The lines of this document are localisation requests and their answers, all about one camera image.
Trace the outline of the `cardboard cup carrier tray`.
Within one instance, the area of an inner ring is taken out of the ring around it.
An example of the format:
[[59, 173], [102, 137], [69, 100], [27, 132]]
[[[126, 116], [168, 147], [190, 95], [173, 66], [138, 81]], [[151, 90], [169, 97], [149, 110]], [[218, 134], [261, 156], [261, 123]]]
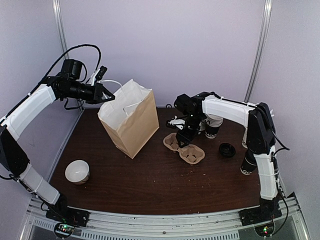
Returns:
[[205, 152], [194, 144], [190, 144], [185, 147], [179, 147], [175, 132], [167, 135], [162, 142], [166, 148], [178, 153], [179, 157], [189, 165], [198, 164], [206, 156]]

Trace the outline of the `brown paper takeout bag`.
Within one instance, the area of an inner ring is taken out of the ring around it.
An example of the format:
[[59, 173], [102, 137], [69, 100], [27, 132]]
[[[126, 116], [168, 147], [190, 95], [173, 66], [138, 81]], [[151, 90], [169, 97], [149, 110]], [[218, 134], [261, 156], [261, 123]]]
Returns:
[[114, 95], [97, 116], [114, 145], [134, 159], [160, 127], [154, 92], [131, 79]]

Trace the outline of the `stack of black paper cups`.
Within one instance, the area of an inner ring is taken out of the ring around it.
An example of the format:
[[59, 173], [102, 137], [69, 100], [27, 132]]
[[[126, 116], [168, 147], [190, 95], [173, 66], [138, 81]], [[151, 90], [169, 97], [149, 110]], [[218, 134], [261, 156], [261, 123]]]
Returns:
[[205, 120], [205, 136], [208, 139], [214, 139], [217, 136], [223, 120], [224, 119], [220, 116], [210, 114], [207, 115], [207, 119]]

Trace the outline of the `black paper coffee cup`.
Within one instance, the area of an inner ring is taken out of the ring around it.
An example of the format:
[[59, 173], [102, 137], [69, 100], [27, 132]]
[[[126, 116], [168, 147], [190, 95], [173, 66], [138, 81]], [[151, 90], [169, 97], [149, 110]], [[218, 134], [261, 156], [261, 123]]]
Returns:
[[257, 162], [253, 153], [249, 150], [246, 151], [242, 161], [240, 171], [244, 175], [250, 175], [257, 168]]

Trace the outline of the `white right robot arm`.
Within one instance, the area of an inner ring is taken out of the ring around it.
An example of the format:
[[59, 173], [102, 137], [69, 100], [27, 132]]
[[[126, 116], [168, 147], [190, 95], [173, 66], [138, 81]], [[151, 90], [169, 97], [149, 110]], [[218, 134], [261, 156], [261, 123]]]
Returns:
[[185, 117], [179, 127], [176, 139], [180, 147], [186, 147], [200, 130], [200, 123], [206, 117], [217, 116], [242, 125], [246, 129], [247, 147], [241, 165], [241, 172], [249, 175], [258, 171], [260, 200], [256, 210], [259, 220], [268, 220], [278, 204], [278, 165], [276, 163], [276, 129], [268, 105], [244, 103], [226, 99], [215, 92], [201, 92], [195, 96], [179, 95], [174, 107]]

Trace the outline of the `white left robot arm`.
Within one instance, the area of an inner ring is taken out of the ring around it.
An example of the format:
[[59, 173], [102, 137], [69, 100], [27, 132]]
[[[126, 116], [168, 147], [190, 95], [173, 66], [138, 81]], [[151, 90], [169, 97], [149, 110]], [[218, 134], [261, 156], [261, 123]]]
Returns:
[[0, 163], [10, 172], [9, 179], [17, 180], [37, 195], [61, 222], [72, 218], [66, 197], [32, 167], [18, 139], [38, 114], [56, 100], [76, 99], [95, 105], [115, 99], [99, 82], [107, 72], [105, 66], [94, 71], [89, 83], [79, 81], [82, 67], [81, 61], [65, 60], [57, 75], [44, 77], [34, 91], [0, 121]]

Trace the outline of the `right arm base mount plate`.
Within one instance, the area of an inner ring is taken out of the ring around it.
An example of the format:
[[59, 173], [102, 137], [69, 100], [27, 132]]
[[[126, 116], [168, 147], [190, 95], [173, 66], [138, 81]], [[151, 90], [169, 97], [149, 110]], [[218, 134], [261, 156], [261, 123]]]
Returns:
[[262, 222], [271, 221], [282, 216], [279, 206], [270, 207], [267, 205], [254, 208], [245, 208], [238, 212], [242, 226], [255, 225]]

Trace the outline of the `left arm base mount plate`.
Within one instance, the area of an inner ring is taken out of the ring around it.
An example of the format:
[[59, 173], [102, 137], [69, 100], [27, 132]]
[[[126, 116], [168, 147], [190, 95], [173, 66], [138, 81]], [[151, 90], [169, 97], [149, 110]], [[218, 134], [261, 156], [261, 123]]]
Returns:
[[62, 222], [75, 227], [86, 227], [90, 213], [86, 210], [80, 210], [72, 207], [58, 208], [50, 207], [45, 214], [46, 218]]

